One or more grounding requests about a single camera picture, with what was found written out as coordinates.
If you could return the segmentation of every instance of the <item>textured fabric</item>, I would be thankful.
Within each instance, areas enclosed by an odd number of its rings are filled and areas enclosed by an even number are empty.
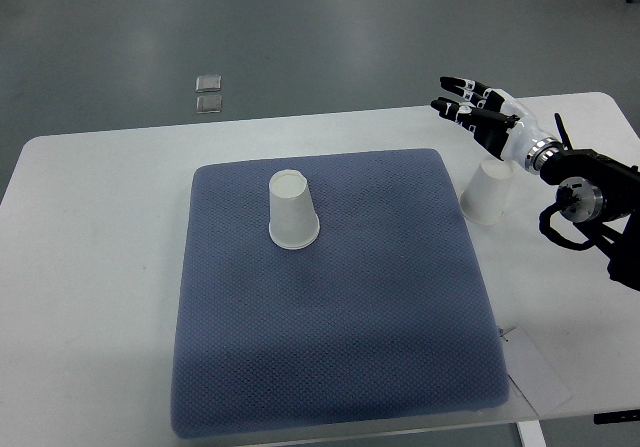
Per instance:
[[[309,247],[268,232],[271,176],[307,177]],[[439,154],[403,150],[200,168],[176,331],[181,437],[492,407],[507,375]]]

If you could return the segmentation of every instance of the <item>gray floor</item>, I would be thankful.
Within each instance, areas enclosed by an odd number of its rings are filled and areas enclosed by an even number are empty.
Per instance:
[[[0,0],[0,195],[35,136],[422,105],[440,75],[606,92],[638,128],[639,47],[640,0]],[[213,72],[223,112],[198,116]],[[637,424],[543,428],[550,446],[640,446]],[[372,444],[519,442],[500,426],[334,443]]]

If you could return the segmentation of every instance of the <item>robotic hand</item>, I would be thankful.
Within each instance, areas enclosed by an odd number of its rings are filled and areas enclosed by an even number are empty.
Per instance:
[[[609,257],[612,280],[640,291],[635,262],[640,259],[640,174],[593,150],[574,150],[562,120],[556,123],[562,142],[540,130],[535,116],[506,92],[479,82],[441,77],[445,90],[461,96],[458,103],[444,97],[431,102],[440,117],[473,133],[490,154],[513,160],[526,171],[540,175],[549,185],[559,185],[556,202],[540,214],[540,232],[572,250],[598,247]],[[551,227],[556,212],[582,232],[587,241],[578,244]],[[630,216],[623,233],[604,225]]]

